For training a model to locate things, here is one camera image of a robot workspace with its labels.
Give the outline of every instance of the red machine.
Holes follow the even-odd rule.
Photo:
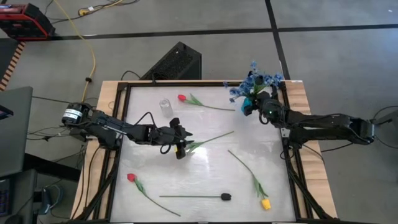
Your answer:
[[[0,4],[0,28],[16,40],[47,40],[55,31],[32,4]]]

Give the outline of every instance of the concrete floor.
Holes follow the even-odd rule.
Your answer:
[[[25,3],[27,0],[10,0]],[[29,1],[41,10],[50,0]],[[59,0],[74,16],[77,9],[99,1]],[[348,26],[398,23],[396,1],[271,1],[279,27]],[[48,16],[63,17],[53,4]],[[270,28],[263,0],[142,0],[75,20],[82,34],[118,34],[176,30]],[[59,35],[74,35],[68,22],[55,24]],[[312,113],[346,113],[372,118],[398,102],[397,29],[281,33],[291,79],[303,80]],[[119,80],[126,70],[144,74],[173,45],[182,41],[203,54],[203,79],[244,78],[251,60],[268,73],[280,72],[271,33],[140,37],[91,40],[97,58],[88,97],[98,97],[101,82]],[[80,40],[27,43],[8,89],[32,86],[35,96],[79,101],[91,55]],[[60,124],[66,104],[33,99],[30,130]],[[377,130],[385,142],[398,145],[396,131]],[[324,141],[323,150],[345,142]],[[57,138],[29,141],[27,152],[57,159],[78,152],[80,142]],[[394,223],[398,220],[398,150],[375,142],[323,153],[338,216],[342,220]],[[74,166],[76,158],[65,161]],[[51,183],[40,178],[39,185]],[[76,184],[63,181],[69,197],[55,209],[70,214]],[[62,220],[49,215],[44,223]]]

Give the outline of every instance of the red tulip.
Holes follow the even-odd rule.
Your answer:
[[[185,101],[185,100],[187,100],[187,97],[184,96],[184,95],[179,95],[178,99],[181,100],[181,101]]]
[[[130,182],[134,182],[135,179],[136,179],[136,176],[134,174],[127,175],[127,180],[130,180]]]

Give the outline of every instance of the yellow tulip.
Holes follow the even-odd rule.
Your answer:
[[[271,209],[271,203],[269,202],[269,199],[263,199],[261,203],[265,210]]]

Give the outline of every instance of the black metal frame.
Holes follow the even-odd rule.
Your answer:
[[[232,83],[230,84],[231,86],[238,86],[238,83]],[[152,82],[152,83],[119,83],[118,85],[118,92],[116,94],[116,98],[115,98],[115,104],[114,104],[114,111],[113,111],[113,116],[116,116],[116,114],[118,113],[118,108],[119,108],[119,103],[121,101],[120,97],[121,97],[121,92],[123,90],[126,91],[126,97],[124,99],[124,106],[123,106],[123,116],[122,116],[122,120],[124,121],[126,119],[126,114],[127,114],[127,110],[129,107],[129,98],[130,98],[130,94],[131,94],[131,88],[133,87],[156,87],[156,86],[223,86],[222,82],[185,82],[185,83],[181,83],[181,82]],[[282,96],[284,98],[284,103],[285,106],[289,106],[289,100],[287,98],[287,90],[286,87],[284,85],[284,83],[282,82],[282,85],[280,86],[281,91],[282,91]],[[288,145],[288,141],[287,138],[283,138],[282,137],[282,146],[283,146],[283,150],[284,150],[284,156],[285,158],[289,158],[289,145]],[[106,170],[108,170],[107,165],[109,164],[109,155],[108,157],[104,158],[104,166],[106,169],[103,170],[103,172],[105,172]],[[118,162],[120,160],[119,158],[120,155],[120,151],[118,151],[115,155],[115,162]],[[302,173],[300,174],[300,181],[302,181],[302,183],[305,185],[305,188],[307,188],[307,185],[305,183],[305,177],[304,177],[304,173],[303,173],[303,167],[302,167],[302,163],[301,163],[301,158],[298,156],[296,157],[296,160],[300,161],[297,163],[297,168],[298,170],[301,170]],[[293,168],[292,167],[292,163],[290,160],[286,159],[286,167],[287,169]],[[104,181],[103,177],[105,175],[101,174],[101,179],[100,179],[100,183],[102,183]],[[300,220],[301,219],[301,215],[300,215],[300,208],[299,208],[299,201],[297,198],[297,193],[296,193],[296,189],[295,189],[295,184],[294,184],[294,180],[288,175],[289,178],[289,186],[290,186],[290,193],[292,194],[292,203],[293,203],[293,208],[294,208],[294,213],[295,213],[295,218],[296,220]],[[112,183],[111,183],[111,188],[109,190],[109,197],[108,197],[108,202],[107,202],[107,206],[106,206],[106,219],[110,219],[111,217],[111,211],[112,211],[112,206],[113,206],[113,198],[114,198],[114,186],[116,185],[116,181],[117,178],[113,179]],[[311,213],[307,212],[307,217],[309,218],[313,218],[312,217],[312,211],[311,208],[309,207],[309,202],[307,201],[306,198],[304,198],[305,201],[305,206],[306,206],[306,210],[310,211]]]

